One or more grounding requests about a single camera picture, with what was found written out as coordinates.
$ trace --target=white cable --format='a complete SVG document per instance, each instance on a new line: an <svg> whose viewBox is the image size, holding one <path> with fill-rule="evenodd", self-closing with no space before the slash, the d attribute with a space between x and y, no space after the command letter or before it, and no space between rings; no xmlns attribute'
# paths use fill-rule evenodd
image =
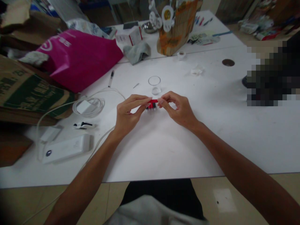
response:
<svg viewBox="0 0 300 225"><path fill-rule="evenodd" d="M87 102L91 103L92 105L97 106L97 108L94 111L89 112L89 113L80 113L77 111L77 106L83 101L87 101ZM75 102L73 104L72 110L77 115L80 115L80 116L83 116L86 118L92 118L92 117L95 117L96 115L98 115L99 113L101 113L102 109L104 108L104 105L105 105L105 100L103 98L90 97L90 98L80 99L77 102Z"/></svg>
<svg viewBox="0 0 300 225"><path fill-rule="evenodd" d="M100 90L100 91L98 91L98 92L96 92L96 93L94 93L94 94L92 94L91 95L91 97L92 96L94 96L94 95L96 95L96 94L98 94L98 93L101 93L101 92L109 92L109 91L111 91L111 92L115 92L115 93L117 93L117 94L119 94L124 100L126 99L117 89L115 89L115 88L109 88L109 87L106 87L106 88L104 88L104 89L102 89L102 90ZM65 105L69 105L69 104L72 104L72 103L76 103L76 102L78 102L78 101L82 101L83 99L80 99L80 100L77 100L77 101L74 101L74 102L69 102L69 103L66 103L66 104L64 104L64 105L61 105L61 106L59 106L59 107L56 107L55 109L52 109L52 110L50 110L49 112L47 112L47 113L45 113L41 118L40 118L40 120L38 121L38 123L37 123L37 129L36 129L36 143L37 143L37 152L38 152L38 154L39 154L39 146L38 146L38 127L39 127L39 125L40 125L40 123L41 123L41 121L42 121L42 119L48 114L48 113L50 113L50 112L52 112L52 111L54 111L54 110L56 110L56 109L58 109L58 108L60 108L60 107L62 107L62 106L65 106ZM87 161L84 163L84 165L81 167L81 169L79 170L79 172L85 167L85 165L88 163L88 161L92 158L92 156L94 155L94 153L95 153L95 151L96 151L96 149L98 149L98 146L99 146L99 144L101 143L101 141L102 141L102 139L107 135L107 134L109 134L113 129L115 128L115 126L113 126L110 130L108 130L100 139L99 139L99 141L97 142L97 144L96 144L96 146L95 146L95 148L94 148L94 150L93 150L93 152L91 153L91 155L90 155L90 157L87 159ZM61 195L62 195L62 193L60 193L55 199L53 199L49 204L47 204L45 207L43 207L41 210L39 210L38 212L36 212L35 214L33 214L31 217L29 217L28 219L26 219L23 223L22 223L22 225L24 225L24 224L26 224L29 220L31 220L33 217L35 217L37 214L39 214L41 211L43 211L44 209L46 209L49 205L51 205L55 200L57 200Z"/></svg>
<svg viewBox="0 0 300 225"><path fill-rule="evenodd" d="M98 92L92 94L90 97L83 98L83 99L79 99L79 100L76 100L76 101L69 102L69 103L63 104L63 105L61 105L61 106L58 106L58 107L56 107L56 108L54 108L54 109L52 109L52 110L46 112L46 113L40 118L40 120L39 120L38 123L37 123L36 136L35 136L35 143L36 143L36 145L37 145L37 160L38 160L38 161L41 162L42 159L43 159L43 155L42 155L42 158L41 158L41 155L40 155L39 141L38 141L38 140L39 140L38 128L39 128L40 123L41 123L41 121L43 120L43 118L44 118L47 114L49 114L50 112L52 112L52 111L54 111L54 110L56 110L56 109L58 109L58 108L60 108L60 107L63 107L63 106L66 106L66 105L69 105L69 104L72 104L72 103L76 103L76 102L81 102L81 101L83 101L83 100L87 100L87 99L89 99L89 98L93 97L94 95L96 95L96 94L98 94L98 93L101 93L101 92L115 92L115 93L117 93L118 95L120 95L124 100L126 99L126 98L124 97L124 95L122 95L117 89L111 88L111 87L106 87L106 88L104 88L104 89L102 89L102 90L100 90L100 91L98 91Z"/></svg>

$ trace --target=left hand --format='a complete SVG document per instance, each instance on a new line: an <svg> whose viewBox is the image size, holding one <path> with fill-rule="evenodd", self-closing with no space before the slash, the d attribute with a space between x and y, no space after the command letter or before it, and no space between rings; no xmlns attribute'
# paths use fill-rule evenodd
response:
<svg viewBox="0 0 300 225"><path fill-rule="evenodd" d="M144 95L131 95L124 102L121 102L117 106L117 122L114 129L115 135L119 138L124 138L130 131L133 130L135 125L138 123L141 114L149 106L148 102L152 97ZM130 111L138 107L136 113Z"/></svg>

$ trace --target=tile floor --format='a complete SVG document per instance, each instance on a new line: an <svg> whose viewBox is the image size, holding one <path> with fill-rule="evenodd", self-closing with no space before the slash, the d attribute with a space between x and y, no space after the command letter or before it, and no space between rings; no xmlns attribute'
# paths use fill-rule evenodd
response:
<svg viewBox="0 0 300 225"><path fill-rule="evenodd" d="M257 41L252 35L237 30L236 25L228 26L257 58L266 58L276 52L286 36L279 36L268 42ZM271 175L300 203L300 173ZM267 224L258 211L231 185L225 177L192 179L199 200L202 203L204 216L210 224ZM102 224L117 209L122 201L129 182L101 184L97 194L80 218L78 224ZM2 212L5 209L7 224L22 224L28 217L38 212L55 199L67 186L24 187L0 190ZM26 224L43 224L54 203L35 216Z"/></svg>

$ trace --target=pink plastic bag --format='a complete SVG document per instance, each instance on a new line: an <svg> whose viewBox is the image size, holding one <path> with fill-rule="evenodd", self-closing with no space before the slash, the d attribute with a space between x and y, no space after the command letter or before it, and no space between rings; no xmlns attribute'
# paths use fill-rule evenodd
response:
<svg viewBox="0 0 300 225"><path fill-rule="evenodd" d="M51 37L37 51L50 56L43 64L50 77L75 93L94 83L123 57L116 40L77 30Z"/></svg>

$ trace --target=pixelated area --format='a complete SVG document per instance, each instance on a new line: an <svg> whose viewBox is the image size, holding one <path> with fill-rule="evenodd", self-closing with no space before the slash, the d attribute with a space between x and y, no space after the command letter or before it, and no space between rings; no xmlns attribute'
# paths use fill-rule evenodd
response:
<svg viewBox="0 0 300 225"><path fill-rule="evenodd" d="M243 80L248 88L247 105L281 106L281 101L299 100L300 32L287 41L272 42L272 46L268 46L270 42L259 42L263 44L264 48L271 48L271 53L256 53L261 63L252 65ZM255 48L248 47L248 52L257 52Z"/></svg>

